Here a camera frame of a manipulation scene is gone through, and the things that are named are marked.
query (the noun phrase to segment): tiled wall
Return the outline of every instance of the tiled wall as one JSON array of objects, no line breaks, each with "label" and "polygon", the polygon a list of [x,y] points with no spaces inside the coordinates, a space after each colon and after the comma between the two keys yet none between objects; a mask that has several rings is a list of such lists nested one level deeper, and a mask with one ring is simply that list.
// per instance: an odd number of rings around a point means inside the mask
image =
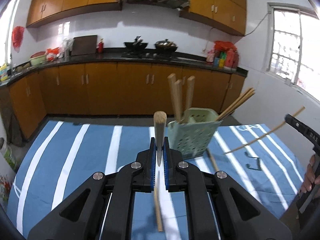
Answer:
[{"label": "tiled wall", "polygon": [[[14,26],[26,25],[31,0],[20,0]],[[157,6],[124,4],[122,11],[97,12],[78,15],[37,29],[26,29],[19,53],[13,51],[14,64],[28,60],[35,52],[60,45],[63,35],[58,35],[59,25],[70,22],[69,36],[97,34],[104,39],[105,47],[123,47],[124,41],[133,41],[136,36],[154,48],[159,40],[174,41],[179,52],[206,56],[202,53],[207,40],[208,49],[213,41],[230,41],[231,36],[210,26],[179,18],[179,11]]]},{"label": "tiled wall", "polygon": [[[246,33],[251,32],[263,19],[267,13],[267,2],[312,8],[307,0],[247,0]],[[243,38],[232,38],[239,50],[240,66],[249,71],[243,89],[256,89],[256,94],[236,110],[234,117],[243,124],[265,123],[269,128],[273,128],[284,120],[286,114],[292,114],[305,105],[306,110],[298,119],[320,132],[319,103],[289,87],[280,78],[265,72],[265,61],[270,57],[266,55],[267,36],[268,17],[252,34]],[[285,125],[276,134],[306,167],[313,154],[311,143],[289,125]]]}]

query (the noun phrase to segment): blue striped tablecloth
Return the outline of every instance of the blue striped tablecloth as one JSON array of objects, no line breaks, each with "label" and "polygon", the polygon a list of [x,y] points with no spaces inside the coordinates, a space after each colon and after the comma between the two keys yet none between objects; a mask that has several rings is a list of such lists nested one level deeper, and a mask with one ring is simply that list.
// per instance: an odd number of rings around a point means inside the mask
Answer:
[{"label": "blue striped tablecloth", "polygon": [[[220,170],[226,171],[279,218],[302,182],[304,169],[294,154],[275,134],[224,154],[268,131],[263,124],[219,127],[209,149]],[[135,161],[138,152],[149,148],[153,136],[153,127],[49,121],[15,178],[7,209],[10,220],[27,238],[31,228],[90,175],[96,171],[110,174]],[[202,171],[214,173],[206,154],[188,161]],[[157,231],[153,195],[137,193],[132,223],[134,240],[188,239],[184,193],[168,193],[162,175],[159,199],[164,232]]]}]

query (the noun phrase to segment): window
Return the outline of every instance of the window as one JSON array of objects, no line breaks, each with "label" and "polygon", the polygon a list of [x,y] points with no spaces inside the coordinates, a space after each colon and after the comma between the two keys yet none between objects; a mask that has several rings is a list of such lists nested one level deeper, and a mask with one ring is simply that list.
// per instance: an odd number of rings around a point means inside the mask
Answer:
[{"label": "window", "polygon": [[269,71],[320,101],[320,20],[298,9],[273,8]]},{"label": "window", "polygon": [[13,29],[13,20],[17,11],[19,0],[11,0],[0,18],[0,66],[4,63],[10,63],[11,53],[11,33]]}]

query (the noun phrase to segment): yellow detergent bottle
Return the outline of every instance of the yellow detergent bottle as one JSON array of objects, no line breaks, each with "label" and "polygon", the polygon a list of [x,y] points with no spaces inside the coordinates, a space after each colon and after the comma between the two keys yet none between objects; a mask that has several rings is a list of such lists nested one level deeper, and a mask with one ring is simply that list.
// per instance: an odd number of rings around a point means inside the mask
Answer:
[{"label": "yellow detergent bottle", "polygon": [[7,79],[8,79],[7,64],[4,63],[2,67],[0,67],[0,82],[3,82]]}]

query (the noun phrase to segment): wooden stick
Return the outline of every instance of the wooden stick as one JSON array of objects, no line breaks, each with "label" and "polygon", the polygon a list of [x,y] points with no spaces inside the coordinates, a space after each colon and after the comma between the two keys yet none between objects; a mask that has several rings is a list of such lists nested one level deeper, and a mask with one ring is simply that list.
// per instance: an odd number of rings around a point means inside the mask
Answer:
[{"label": "wooden stick", "polygon": [[217,120],[221,120],[234,112],[239,106],[241,106],[245,101],[247,101],[250,97],[252,97],[255,94],[254,90],[250,90],[248,93],[246,93],[236,104],[234,104],[228,112],[226,112],[224,115],[219,115]]},{"label": "wooden stick", "polygon": [[227,107],[226,110],[224,110],[217,118],[217,120],[220,120],[222,116],[224,116],[231,107],[233,107],[243,96],[245,96],[250,90],[253,90],[253,88],[248,88],[244,93],[242,93],[229,107]]},{"label": "wooden stick", "polygon": [[155,139],[157,146],[157,163],[160,167],[162,158],[162,147],[164,143],[164,130],[167,122],[167,114],[163,111],[157,111],[153,115],[153,124],[155,126]]},{"label": "wooden stick", "polygon": [[[297,116],[298,114],[300,114],[304,109],[306,109],[306,108],[305,108],[304,106],[302,106],[302,107],[301,107],[297,112],[295,112],[292,116],[293,116],[293,117],[296,117],[296,116]],[[282,126],[284,126],[284,124],[285,124],[285,121],[282,121],[281,124],[279,124],[278,126],[276,126],[275,128],[273,128],[271,131],[269,131],[269,132],[265,133],[264,135],[260,136],[259,138],[256,138],[256,139],[252,140],[251,142],[248,142],[248,143],[245,144],[245,145],[239,146],[238,148],[233,149],[232,151],[229,151],[229,152],[227,152],[227,153],[231,153],[231,152],[235,152],[235,151],[237,151],[237,150],[240,150],[240,149],[242,149],[242,148],[244,148],[244,147],[246,147],[246,146],[248,146],[248,145],[250,145],[250,144],[252,144],[252,143],[254,143],[254,142],[256,142],[256,141],[258,141],[258,140],[260,140],[260,139],[262,139],[262,138],[264,138],[264,137],[266,137],[266,136],[269,135],[270,133],[273,133],[273,132],[275,132],[276,130],[280,129]]]},{"label": "wooden stick", "polygon": [[163,227],[162,227],[161,210],[160,210],[160,203],[159,203],[159,196],[158,196],[158,179],[156,179],[155,188],[153,190],[153,200],[155,202],[155,208],[156,208],[156,220],[157,220],[158,232],[162,232]]},{"label": "wooden stick", "polygon": [[178,120],[178,117],[177,117],[178,106],[177,106],[175,86],[174,86],[174,83],[176,82],[176,74],[175,73],[172,73],[168,76],[168,82],[169,82],[169,87],[170,87],[171,102],[172,102],[174,117],[176,120]]},{"label": "wooden stick", "polygon": [[217,165],[217,163],[216,163],[216,160],[215,160],[215,158],[213,157],[213,155],[211,154],[211,151],[209,150],[209,148],[207,148],[206,151],[207,151],[207,155],[208,155],[209,158],[210,158],[210,161],[211,161],[211,163],[212,163],[212,166],[214,167],[215,172],[220,171],[219,168],[218,168],[218,165]]},{"label": "wooden stick", "polygon": [[188,87],[187,87],[187,98],[186,98],[186,110],[188,110],[192,105],[193,98],[193,90],[195,87],[195,76],[191,76],[187,79]]},{"label": "wooden stick", "polygon": [[175,93],[175,105],[176,105],[176,120],[178,123],[181,123],[182,116],[182,83],[181,79],[177,80],[174,83],[174,93]]}]

